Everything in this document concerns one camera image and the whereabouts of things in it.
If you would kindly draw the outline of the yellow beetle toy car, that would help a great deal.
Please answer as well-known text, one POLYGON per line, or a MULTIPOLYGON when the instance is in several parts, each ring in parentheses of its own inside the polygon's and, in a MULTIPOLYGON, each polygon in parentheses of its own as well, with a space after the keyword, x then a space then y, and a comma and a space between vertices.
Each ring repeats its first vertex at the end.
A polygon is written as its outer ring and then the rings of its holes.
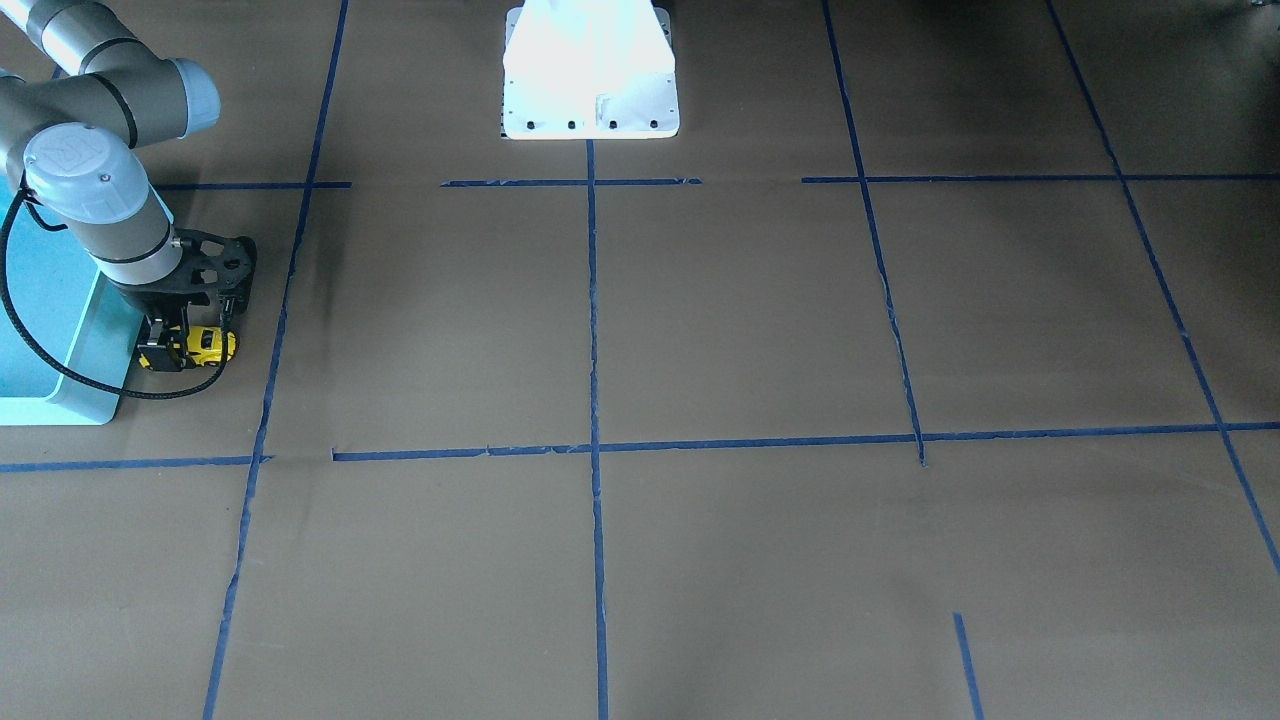
POLYGON ((236 356, 238 337, 234 332, 215 325, 191 325, 188 346, 192 369, 220 366, 236 356))

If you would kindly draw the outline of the light blue plastic bin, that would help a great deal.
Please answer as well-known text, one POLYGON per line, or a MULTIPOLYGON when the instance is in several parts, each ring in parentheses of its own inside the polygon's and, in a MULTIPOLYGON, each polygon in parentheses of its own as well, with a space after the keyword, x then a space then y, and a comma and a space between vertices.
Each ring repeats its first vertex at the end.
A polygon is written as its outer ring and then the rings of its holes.
MULTIPOLYGON (((122 387, 142 314, 102 275, 67 231, 47 232, 20 209, 9 234, 6 281, 19 319, 59 363, 122 387)), ((1 318, 1 423, 5 427, 96 427, 120 396, 69 379, 41 360, 1 318)))

